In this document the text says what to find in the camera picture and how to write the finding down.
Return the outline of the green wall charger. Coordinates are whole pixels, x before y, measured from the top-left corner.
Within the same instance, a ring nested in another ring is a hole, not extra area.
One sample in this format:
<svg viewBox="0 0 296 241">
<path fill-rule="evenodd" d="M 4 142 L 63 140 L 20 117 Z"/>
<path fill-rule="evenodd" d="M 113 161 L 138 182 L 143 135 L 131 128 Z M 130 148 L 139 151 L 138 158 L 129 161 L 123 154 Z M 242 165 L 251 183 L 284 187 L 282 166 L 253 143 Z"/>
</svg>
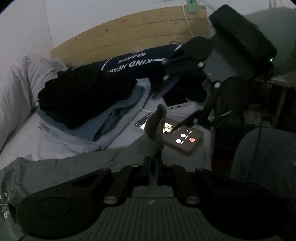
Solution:
<svg viewBox="0 0 296 241">
<path fill-rule="evenodd" d="M 195 15 L 198 11 L 197 0 L 186 0 L 186 8 L 189 14 Z"/>
</svg>

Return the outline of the blue grey folded clothes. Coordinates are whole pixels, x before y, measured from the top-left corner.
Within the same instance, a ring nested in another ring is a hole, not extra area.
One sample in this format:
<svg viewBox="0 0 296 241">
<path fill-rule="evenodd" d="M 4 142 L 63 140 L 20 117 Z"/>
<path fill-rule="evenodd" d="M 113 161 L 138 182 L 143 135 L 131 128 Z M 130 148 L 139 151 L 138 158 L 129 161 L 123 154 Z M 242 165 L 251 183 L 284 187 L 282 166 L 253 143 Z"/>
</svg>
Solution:
<svg viewBox="0 0 296 241">
<path fill-rule="evenodd" d="M 70 130 L 62 123 L 54 121 L 44 111 L 37 109 L 42 130 L 89 146 L 94 151 L 103 150 L 130 124 L 144 107 L 149 90 L 137 85 L 127 100 L 121 100 L 99 116 L 87 121 L 81 127 Z"/>
</svg>

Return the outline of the black folded garment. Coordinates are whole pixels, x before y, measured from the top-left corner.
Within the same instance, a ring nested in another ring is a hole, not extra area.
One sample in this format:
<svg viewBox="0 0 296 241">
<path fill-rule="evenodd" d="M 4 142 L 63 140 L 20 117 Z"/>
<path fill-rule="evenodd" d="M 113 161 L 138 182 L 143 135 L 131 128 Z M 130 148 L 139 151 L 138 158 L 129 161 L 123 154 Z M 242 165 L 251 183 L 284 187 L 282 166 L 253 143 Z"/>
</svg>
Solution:
<svg viewBox="0 0 296 241">
<path fill-rule="evenodd" d="M 134 78 L 112 72 L 60 71 L 39 92 L 39 108 L 54 121 L 73 130 L 118 101 L 128 99 L 136 85 Z"/>
</svg>

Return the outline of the smartphone with lit screen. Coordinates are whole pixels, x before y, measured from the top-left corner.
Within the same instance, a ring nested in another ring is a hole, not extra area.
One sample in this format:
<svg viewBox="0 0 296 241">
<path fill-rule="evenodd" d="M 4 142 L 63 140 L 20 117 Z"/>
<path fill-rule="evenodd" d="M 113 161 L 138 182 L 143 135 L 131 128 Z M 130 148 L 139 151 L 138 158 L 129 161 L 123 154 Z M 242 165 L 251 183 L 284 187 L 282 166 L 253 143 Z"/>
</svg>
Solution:
<svg viewBox="0 0 296 241">
<path fill-rule="evenodd" d="M 181 126 L 173 131 L 178 122 L 164 118 L 162 137 L 164 144 L 179 150 L 184 154 L 191 154 L 203 138 L 203 133 L 194 128 Z"/>
</svg>

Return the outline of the navy printed pillow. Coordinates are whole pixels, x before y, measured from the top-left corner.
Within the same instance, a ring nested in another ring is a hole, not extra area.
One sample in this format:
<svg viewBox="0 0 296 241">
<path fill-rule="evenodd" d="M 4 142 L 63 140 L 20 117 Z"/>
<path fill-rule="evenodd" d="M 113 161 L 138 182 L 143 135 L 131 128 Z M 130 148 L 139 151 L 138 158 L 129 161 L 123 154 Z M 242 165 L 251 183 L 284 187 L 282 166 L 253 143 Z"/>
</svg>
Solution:
<svg viewBox="0 0 296 241">
<path fill-rule="evenodd" d="M 70 67 L 66 73 L 74 77 L 99 79 L 114 77 L 163 78 L 169 75 L 166 67 L 167 59 L 181 47 L 181 44 L 169 44 L 148 48 L 104 61 Z"/>
</svg>

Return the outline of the wooden headboard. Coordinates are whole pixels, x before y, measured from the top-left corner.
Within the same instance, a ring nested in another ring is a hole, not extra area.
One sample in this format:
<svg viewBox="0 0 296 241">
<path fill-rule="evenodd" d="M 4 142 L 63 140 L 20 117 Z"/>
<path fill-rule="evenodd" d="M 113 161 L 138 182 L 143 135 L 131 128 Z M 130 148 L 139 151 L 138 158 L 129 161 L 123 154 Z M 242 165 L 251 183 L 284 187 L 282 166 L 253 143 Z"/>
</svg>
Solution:
<svg viewBox="0 0 296 241">
<path fill-rule="evenodd" d="M 199 5 L 195 15 L 183 6 L 173 6 L 142 11 L 93 27 L 57 46 L 51 55 L 66 65 L 83 65 L 171 42 L 185 43 L 195 36 L 208 38 L 209 32 L 205 6 Z"/>
</svg>

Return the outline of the grey green garment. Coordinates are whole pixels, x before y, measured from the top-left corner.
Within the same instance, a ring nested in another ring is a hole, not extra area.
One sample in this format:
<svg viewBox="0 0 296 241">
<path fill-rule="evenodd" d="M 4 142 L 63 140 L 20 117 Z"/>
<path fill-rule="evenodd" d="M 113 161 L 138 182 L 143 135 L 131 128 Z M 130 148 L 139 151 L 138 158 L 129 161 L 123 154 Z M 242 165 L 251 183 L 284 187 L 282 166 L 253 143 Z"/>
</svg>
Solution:
<svg viewBox="0 0 296 241">
<path fill-rule="evenodd" d="M 125 166 L 142 165 L 163 149 L 161 128 L 167 111 L 158 105 L 145 126 L 144 134 L 126 148 L 79 154 L 60 160 L 29 161 L 17 158 L 1 170 L 1 240 L 19 240 L 23 233 L 12 209 L 25 197 L 89 174 L 101 168 L 114 172 Z"/>
</svg>

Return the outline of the white cased smartphone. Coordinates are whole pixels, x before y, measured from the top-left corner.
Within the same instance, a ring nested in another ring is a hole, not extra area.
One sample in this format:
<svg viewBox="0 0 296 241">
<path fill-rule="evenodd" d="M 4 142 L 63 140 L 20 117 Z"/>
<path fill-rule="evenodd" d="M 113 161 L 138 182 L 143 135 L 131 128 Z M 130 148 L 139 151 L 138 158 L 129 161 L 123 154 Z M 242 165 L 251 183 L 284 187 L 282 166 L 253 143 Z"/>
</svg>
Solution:
<svg viewBox="0 0 296 241">
<path fill-rule="evenodd" d="M 162 99 L 166 109 L 168 110 L 183 108 L 190 104 L 189 101 L 184 97 L 184 94 L 178 90 L 169 90 L 163 95 Z"/>
</svg>

